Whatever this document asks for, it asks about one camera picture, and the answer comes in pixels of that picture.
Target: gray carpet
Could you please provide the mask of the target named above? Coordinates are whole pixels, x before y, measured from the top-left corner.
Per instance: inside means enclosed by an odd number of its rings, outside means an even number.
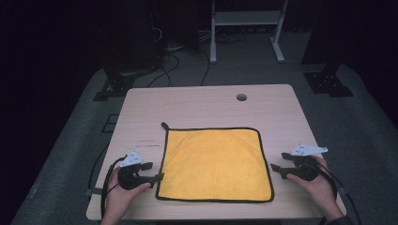
[[[310,33],[282,33],[280,44],[286,58],[283,64],[275,59],[270,34],[248,35],[244,41],[218,45],[218,63],[210,65],[204,85],[292,85],[318,145],[329,149],[324,158],[330,170],[344,183],[363,224],[397,224],[398,131],[367,92],[360,76],[345,65],[337,75],[353,97],[313,94],[303,76],[310,68],[300,65],[309,36]],[[208,44],[201,49],[208,55]],[[204,54],[182,51],[174,55],[180,62],[170,72],[172,86],[200,85],[207,70]],[[173,57],[166,57],[164,68],[175,64]],[[146,87],[160,74],[162,71],[158,70],[141,77],[134,87]],[[112,137],[102,133],[102,127],[109,114],[120,112],[124,100],[111,97],[107,101],[93,101],[105,80],[103,70],[93,75],[13,224],[98,224],[85,216],[88,198],[84,194],[95,160]],[[168,83],[164,76],[152,86]],[[348,215],[356,221],[344,194],[343,199]],[[318,221],[291,219],[282,224]]]

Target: table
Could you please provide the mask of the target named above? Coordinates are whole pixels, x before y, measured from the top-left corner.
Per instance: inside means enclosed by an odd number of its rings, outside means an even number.
[[[238,100],[245,95],[246,100]],[[299,143],[316,145],[293,88],[287,84],[131,89],[126,96],[114,135],[105,156],[96,188],[102,188],[109,166],[136,150],[159,172],[165,130],[170,128],[250,127],[261,133],[265,156],[270,163],[291,167],[282,152]],[[156,187],[139,195],[124,219],[271,219],[323,217],[307,193],[290,181],[270,172],[275,190],[273,202],[214,203],[159,201]],[[338,204],[345,212],[338,196]],[[93,195],[86,215],[100,219],[100,195]]]

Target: hand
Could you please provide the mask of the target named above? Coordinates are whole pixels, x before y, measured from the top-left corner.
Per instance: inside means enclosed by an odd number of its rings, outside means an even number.
[[[105,214],[101,225],[117,224],[119,220],[126,214],[132,200],[146,189],[150,188],[149,183],[142,184],[131,190],[125,190],[118,184],[117,174],[120,167],[114,169],[111,174],[111,181],[108,185],[108,195],[106,196]]]
[[[323,158],[316,156],[313,156],[313,158],[315,158],[320,165],[324,166],[325,168],[328,167],[327,162]],[[323,168],[322,166],[320,167],[320,169],[325,173],[328,173],[327,170],[325,170],[325,168]],[[288,174],[286,177],[287,179],[303,187],[310,194],[314,203],[324,213],[327,221],[332,221],[336,218],[344,216],[339,206],[337,205],[336,200],[334,199],[333,190],[330,186],[330,183],[323,175],[319,174],[312,181],[302,180],[291,173]]]

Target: towel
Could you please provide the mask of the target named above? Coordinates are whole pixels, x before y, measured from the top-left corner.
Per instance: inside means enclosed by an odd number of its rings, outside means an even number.
[[[166,129],[159,200],[266,203],[274,192],[260,133],[250,127]]]

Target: cable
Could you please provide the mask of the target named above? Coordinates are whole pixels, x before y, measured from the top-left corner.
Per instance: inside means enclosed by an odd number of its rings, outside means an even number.
[[[205,35],[203,35],[202,37],[199,37],[199,42],[203,42],[209,38],[211,38],[211,32],[210,31],[199,31],[200,33],[206,33]]]
[[[176,53],[178,51],[181,51],[183,49],[187,48],[187,46],[178,46],[178,47],[174,47],[174,48],[167,48],[166,51],[167,53]]]
[[[118,185],[120,185],[120,183],[117,183],[115,186],[113,186],[112,188],[110,188],[110,189],[108,190],[108,192],[106,192],[106,195],[108,195],[109,192],[111,192],[111,190],[113,190],[114,188],[116,188]]]
[[[167,86],[173,86],[172,85],[172,79],[170,78],[170,75],[169,75],[169,72],[168,71],[166,71],[165,69],[164,69],[164,67],[163,67],[163,64],[161,64],[161,70],[163,70],[163,72],[166,74],[166,76],[167,76],[167,79],[169,80],[169,84],[167,85]]]
[[[93,175],[94,175],[94,170],[97,167],[97,164],[100,161],[100,157],[102,156],[102,154],[105,152],[105,150],[108,148],[109,146],[109,142],[105,145],[105,147],[102,148],[102,150],[100,151],[99,155],[97,156],[96,161],[94,162],[93,168],[91,169],[91,173],[90,173],[90,177],[88,178],[88,189],[91,190],[91,182],[93,180]]]
[[[200,85],[203,86],[203,82],[205,81],[205,78],[206,78],[206,76],[207,76],[207,74],[208,74],[208,70],[209,70],[209,68],[210,68],[210,59],[208,58],[207,54],[206,54],[203,50],[200,50],[200,52],[202,52],[202,53],[205,55],[206,59],[207,59],[207,69],[206,69],[206,73],[205,73],[205,76],[204,76],[203,79],[202,79],[202,82],[200,83]]]
[[[315,170],[315,171],[317,171],[320,175],[322,175],[328,182],[329,182],[329,184],[330,184],[330,187],[331,187],[331,189],[332,189],[332,191],[333,191],[333,197],[334,197],[334,199],[337,199],[337,187],[336,187],[336,184],[334,183],[334,181],[333,181],[333,179],[332,179],[332,177],[331,177],[331,174],[330,174],[330,172],[329,172],[329,170],[326,168],[326,167],[324,167],[324,166],[322,166],[321,164],[319,164],[319,163],[316,163],[316,166],[315,165],[312,165],[312,164],[310,164],[310,163],[305,163],[305,162],[300,162],[299,163],[299,165],[301,165],[301,166],[305,166],[305,167],[308,167],[308,168],[311,168],[312,170]],[[326,172],[324,172],[324,171],[322,171],[320,168],[319,168],[319,166],[322,166],[329,174],[327,174]],[[325,223],[326,223],[326,218],[325,217],[322,217],[322,219],[319,221],[319,225],[324,225]]]
[[[119,161],[123,161],[126,157],[127,156],[120,157],[118,160],[116,160],[114,162],[114,164],[112,164],[109,167],[109,170],[106,173],[105,181],[103,182],[102,193],[100,195],[100,216],[101,216],[101,218],[103,218],[103,215],[105,214],[105,200],[106,200],[106,195],[108,194],[109,179],[111,178],[111,175],[112,175],[112,172],[114,171],[114,167],[115,167],[116,163],[119,162]]]
[[[166,55],[171,56],[171,57],[174,57],[175,60],[176,60],[176,65],[175,65],[172,69],[170,69],[170,70],[168,70],[168,71],[164,70],[164,73],[162,73],[161,75],[159,75],[158,77],[156,77],[154,80],[152,80],[152,82],[150,82],[149,85],[148,85],[147,87],[150,87],[150,85],[152,85],[152,83],[154,83],[157,79],[159,79],[160,77],[162,77],[162,76],[164,76],[164,75],[167,75],[167,76],[168,76],[168,79],[169,79],[169,84],[168,84],[168,85],[171,85],[171,80],[170,80],[170,77],[169,77],[168,73],[171,72],[171,71],[173,71],[173,70],[175,70],[175,69],[178,67],[178,65],[179,65],[179,59],[178,59],[178,57],[176,57],[176,56],[174,56],[174,55],[172,55],[172,54],[166,54]]]
[[[157,30],[157,31],[159,31],[159,37],[158,37],[158,40],[153,40],[153,41],[155,41],[155,43],[158,43],[158,41],[160,41],[161,40],[161,30],[159,29],[159,28],[157,28],[157,27],[152,27],[152,31],[153,30]]]
[[[238,37],[237,35],[230,35],[228,33],[220,33],[216,36],[216,42],[218,44],[235,44],[246,39],[245,34],[240,34],[240,35],[242,35],[243,37]]]
[[[355,216],[357,217],[358,224],[361,225],[361,224],[362,224],[362,221],[361,221],[361,219],[360,219],[360,213],[358,212],[357,206],[354,204],[353,199],[352,199],[351,196],[348,194],[348,192],[345,190],[343,183],[337,178],[337,176],[335,176],[333,173],[331,173],[326,167],[324,167],[323,165],[320,165],[320,166],[323,167],[325,170],[327,170],[328,173],[330,174],[330,176],[331,176],[334,180],[336,180],[337,183],[339,183],[340,188],[342,188],[342,189],[344,190],[345,195],[347,196],[348,200],[350,201],[350,203],[351,203],[351,205],[352,205],[352,208],[353,208],[353,210],[354,210],[354,212],[355,212]]]

